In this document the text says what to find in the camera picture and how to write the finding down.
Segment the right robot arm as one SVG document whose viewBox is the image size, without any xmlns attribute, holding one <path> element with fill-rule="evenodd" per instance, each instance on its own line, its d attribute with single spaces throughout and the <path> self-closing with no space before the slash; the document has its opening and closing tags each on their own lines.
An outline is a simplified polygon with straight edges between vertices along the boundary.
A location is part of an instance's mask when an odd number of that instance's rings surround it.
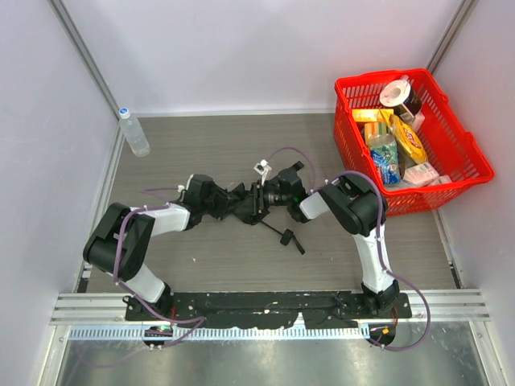
<svg viewBox="0 0 515 386">
<path fill-rule="evenodd" d="M 264 183 L 254 183 L 249 197 L 254 222 L 261 220 L 270 207 L 285 207 L 291 218 L 301 224 L 331 213 L 355 242 L 366 308 L 374 316 L 393 309 L 400 289 L 384 242 L 388 205 L 371 178 L 346 170 L 308 193 L 293 170 Z"/>
</svg>

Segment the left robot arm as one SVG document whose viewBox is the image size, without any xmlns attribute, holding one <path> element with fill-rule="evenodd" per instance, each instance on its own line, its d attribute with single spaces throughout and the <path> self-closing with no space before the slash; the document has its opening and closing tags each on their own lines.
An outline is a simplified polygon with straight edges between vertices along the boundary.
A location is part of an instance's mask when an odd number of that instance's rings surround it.
<svg viewBox="0 0 515 386">
<path fill-rule="evenodd" d="M 170 318 L 171 287 L 145 264 L 150 239 L 169 232 L 185 232 L 203 216 L 220 219 L 230 212 L 232 196 L 207 175 L 193 174 L 179 189 L 176 201 L 128 207 L 112 203 L 89 237 L 83 259 L 111 276 L 154 317 Z"/>
</svg>

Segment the black folding umbrella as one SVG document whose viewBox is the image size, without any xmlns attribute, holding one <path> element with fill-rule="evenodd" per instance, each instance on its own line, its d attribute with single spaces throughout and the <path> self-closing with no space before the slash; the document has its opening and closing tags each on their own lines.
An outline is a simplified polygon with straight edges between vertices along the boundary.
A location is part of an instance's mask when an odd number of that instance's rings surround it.
<svg viewBox="0 0 515 386">
<path fill-rule="evenodd" d="M 305 224 L 308 218 L 302 213 L 300 204 L 307 198 L 307 191 L 303 186 L 299 171 L 304 168 L 300 161 L 290 167 L 280 170 L 272 179 L 267 179 L 262 186 L 266 205 L 266 215 L 262 220 L 253 217 L 253 197 L 250 188 L 245 189 L 242 183 L 231 191 L 237 197 L 237 203 L 232 210 L 232 214 L 241 222 L 249 225 L 263 224 L 268 229 L 280 235 L 280 244 L 287 246 L 293 242 L 298 251 L 304 255 L 305 249 L 300 244 L 294 232 L 287 228 L 284 232 L 267 224 L 264 219 L 270 214 L 271 207 L 285 207 L 290 217 L 301 224 Z"/>
</svg>

